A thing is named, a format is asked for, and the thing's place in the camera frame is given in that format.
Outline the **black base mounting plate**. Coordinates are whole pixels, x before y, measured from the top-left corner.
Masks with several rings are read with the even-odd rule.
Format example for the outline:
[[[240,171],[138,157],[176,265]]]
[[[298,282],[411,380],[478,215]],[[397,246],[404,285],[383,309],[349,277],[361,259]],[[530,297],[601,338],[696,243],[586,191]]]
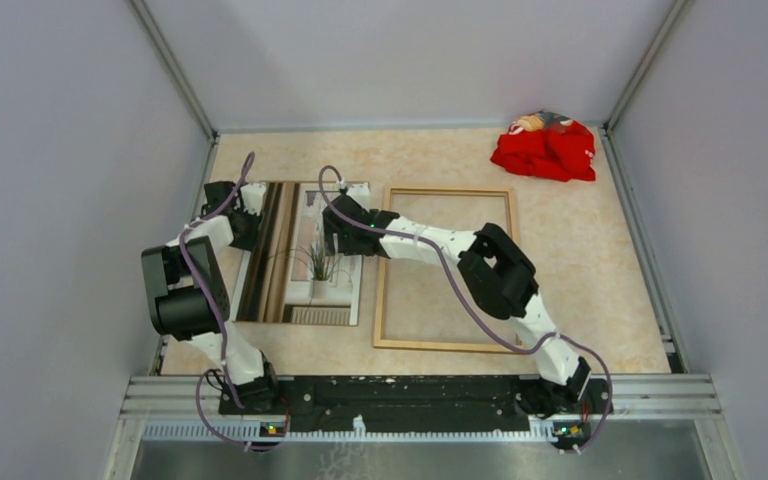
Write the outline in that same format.
[[[563,415],[593,420],[612,409],[603,379],[567,396],[534,375],[426,375],[281,377],[238,402],[224,390],[218,412],[288,419],[292,433],[349,431],[355,418],[371,433],[490,433]]]

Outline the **red crumpled cloth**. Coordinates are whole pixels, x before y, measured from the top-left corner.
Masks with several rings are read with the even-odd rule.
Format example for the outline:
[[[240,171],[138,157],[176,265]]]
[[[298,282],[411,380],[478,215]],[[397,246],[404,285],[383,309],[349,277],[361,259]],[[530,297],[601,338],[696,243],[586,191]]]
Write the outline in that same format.
[[[582,123],[539,110],[509,124],[498,137],[490,162],[520,176],[593,182],[595,154],[594,135]]]

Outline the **aluminium front rail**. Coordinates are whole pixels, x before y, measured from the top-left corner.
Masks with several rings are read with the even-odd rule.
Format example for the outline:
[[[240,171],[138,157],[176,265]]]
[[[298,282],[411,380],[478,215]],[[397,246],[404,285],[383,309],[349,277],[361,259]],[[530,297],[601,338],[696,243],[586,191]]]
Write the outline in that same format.
[[[196,376],[136,376],[119,416],[189,418],[196,415]],[[623,420],[718,418],[722,407],[707,374],[619,374],[612,377],[614,414]]]

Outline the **wooden picture frame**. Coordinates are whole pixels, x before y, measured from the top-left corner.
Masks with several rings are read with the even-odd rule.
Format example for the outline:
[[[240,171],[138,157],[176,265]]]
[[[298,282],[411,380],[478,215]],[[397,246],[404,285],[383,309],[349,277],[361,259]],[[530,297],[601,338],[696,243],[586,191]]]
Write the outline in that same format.
[[[456,231],[494,223],[519,235],[515,193],[504,187],[391,186],[382,208],[409,220]],[[373,327],[376,348],[505,353],[474,323],[440,267],[412,260],[381,259]]]

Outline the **controller board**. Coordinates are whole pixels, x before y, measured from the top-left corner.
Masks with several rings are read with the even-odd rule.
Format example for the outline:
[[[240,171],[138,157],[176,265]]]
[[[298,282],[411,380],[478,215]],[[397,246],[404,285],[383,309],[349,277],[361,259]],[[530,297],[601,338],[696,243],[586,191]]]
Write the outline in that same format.
[[[259,428],[261,438],[278,438],[286,435],[286,424],[278,422],[262,422]]]
[[[590,437],[591,428],[587,424],[560,424],[553,425],[553,435],[560,440],[584,442]]]

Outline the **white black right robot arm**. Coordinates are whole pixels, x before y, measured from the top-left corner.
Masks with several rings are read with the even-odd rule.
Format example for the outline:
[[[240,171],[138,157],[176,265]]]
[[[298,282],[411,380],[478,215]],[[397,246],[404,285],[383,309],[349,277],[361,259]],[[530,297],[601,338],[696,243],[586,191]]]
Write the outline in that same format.
[[[322,212],[327,255],[410,260],[442,269],[474,323],[506,350],[532,357],[538,370],[526,405],[543,418],[594,413],[609,393],[591,389],[592,368],[580,347],[557,328],[536,280],[536,268],[497,224],[449,230],[392,211],[366,209],[347,190]]]

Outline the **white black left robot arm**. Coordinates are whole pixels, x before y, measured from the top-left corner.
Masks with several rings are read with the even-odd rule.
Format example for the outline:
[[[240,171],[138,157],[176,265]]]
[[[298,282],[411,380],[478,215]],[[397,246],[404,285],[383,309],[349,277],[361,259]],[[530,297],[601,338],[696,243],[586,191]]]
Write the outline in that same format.
[[[144,250],[141,265],[154,329],[201,350],[216,365],[223,415],[265,414],[279,404],[272,364],[236,330],[217,256],[254,248],[267,194],[263,183],[208,183],[201,216],[173,240]]]

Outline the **printed plant window photo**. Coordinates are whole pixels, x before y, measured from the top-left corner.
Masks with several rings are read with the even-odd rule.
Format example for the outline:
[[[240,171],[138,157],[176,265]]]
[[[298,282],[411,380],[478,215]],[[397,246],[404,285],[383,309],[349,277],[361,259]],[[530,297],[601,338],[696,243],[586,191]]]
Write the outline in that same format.
[[[312,182],[269,182],[242,253],[231,312],[238,322],[354,327],[363,260],[328,254],[326,203]]]

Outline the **left controller board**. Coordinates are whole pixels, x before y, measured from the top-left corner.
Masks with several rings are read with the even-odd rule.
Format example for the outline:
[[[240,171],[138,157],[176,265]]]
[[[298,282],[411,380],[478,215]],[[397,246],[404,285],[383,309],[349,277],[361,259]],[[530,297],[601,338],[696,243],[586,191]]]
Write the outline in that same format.
[[[278,438],[286,435],[286,424],[278,422],[262,422],[259,428],[261,438]]]

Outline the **right controller board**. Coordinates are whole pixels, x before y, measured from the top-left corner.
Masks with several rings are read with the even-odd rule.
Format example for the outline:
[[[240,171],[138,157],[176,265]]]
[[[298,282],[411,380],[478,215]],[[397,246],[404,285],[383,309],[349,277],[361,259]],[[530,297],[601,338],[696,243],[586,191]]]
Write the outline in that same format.
[[[584,442],[590,437],[591,428],[587,424],[560,424],[553,425],[553,435],[560,440]]]

